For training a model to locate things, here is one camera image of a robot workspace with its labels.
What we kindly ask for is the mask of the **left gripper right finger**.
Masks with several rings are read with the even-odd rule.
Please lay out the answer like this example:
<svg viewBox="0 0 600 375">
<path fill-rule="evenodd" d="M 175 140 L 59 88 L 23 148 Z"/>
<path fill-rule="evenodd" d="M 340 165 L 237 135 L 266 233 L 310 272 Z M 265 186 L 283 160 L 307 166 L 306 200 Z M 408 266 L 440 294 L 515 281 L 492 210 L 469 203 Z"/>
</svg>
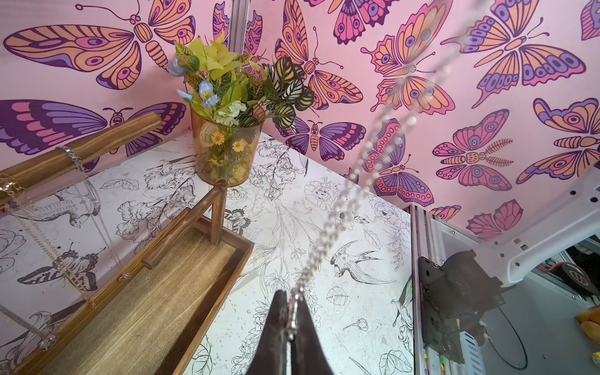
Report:
<svg viewBox="0 0 600 375">
<path fill-rule="evenodd" d="M 332 375 L 325 357 L 309 307 L 304 298 L 295 301 L 292 314 L 291 359 L 292 375 Z"/>
</svg>

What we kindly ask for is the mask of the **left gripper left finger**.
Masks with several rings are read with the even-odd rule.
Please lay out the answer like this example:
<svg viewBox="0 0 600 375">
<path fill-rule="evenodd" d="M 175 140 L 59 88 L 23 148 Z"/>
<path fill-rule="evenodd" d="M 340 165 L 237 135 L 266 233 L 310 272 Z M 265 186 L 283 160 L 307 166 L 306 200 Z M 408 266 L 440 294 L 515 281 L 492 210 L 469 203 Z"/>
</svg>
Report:
<svg viewBox="0 0 600 375">
<path fill-rule="evenodd" d="M 275 292 L 256 352 L 246 375 L 284 375 L 287 368 L 287 293 Z"/>
</svg>

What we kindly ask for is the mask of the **wooden jewelry display stand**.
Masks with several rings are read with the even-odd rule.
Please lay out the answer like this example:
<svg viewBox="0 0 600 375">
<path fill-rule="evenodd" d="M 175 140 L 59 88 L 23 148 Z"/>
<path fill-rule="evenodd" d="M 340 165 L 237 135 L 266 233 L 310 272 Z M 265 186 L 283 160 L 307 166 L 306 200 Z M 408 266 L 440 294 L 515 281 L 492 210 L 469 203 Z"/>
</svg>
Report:
<svg viewBox="0 0 600 375">
<path fill-rule="evenodd" d="M 227 189 L 183 209 L 87 301 L 40 330 L 4 374 L 182 374 L 252 251 L 223 226 Z"/>
</svg>

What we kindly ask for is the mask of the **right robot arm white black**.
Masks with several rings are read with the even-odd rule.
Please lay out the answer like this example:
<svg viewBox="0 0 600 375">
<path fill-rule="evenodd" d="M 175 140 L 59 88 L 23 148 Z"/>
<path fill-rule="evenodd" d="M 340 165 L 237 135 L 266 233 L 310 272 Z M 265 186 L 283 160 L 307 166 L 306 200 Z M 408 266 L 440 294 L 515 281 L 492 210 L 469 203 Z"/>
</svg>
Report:
<svg viewBox="0 0 600 375">
<path fill-rule="evenodd" d="M 415 350 L 464 363 L 460 336 L 497 307 L 501 294 L 546 259 L 599 232 L 599 165 L 539 215 L 436 264 L 414 260 Z"/>
</svg>

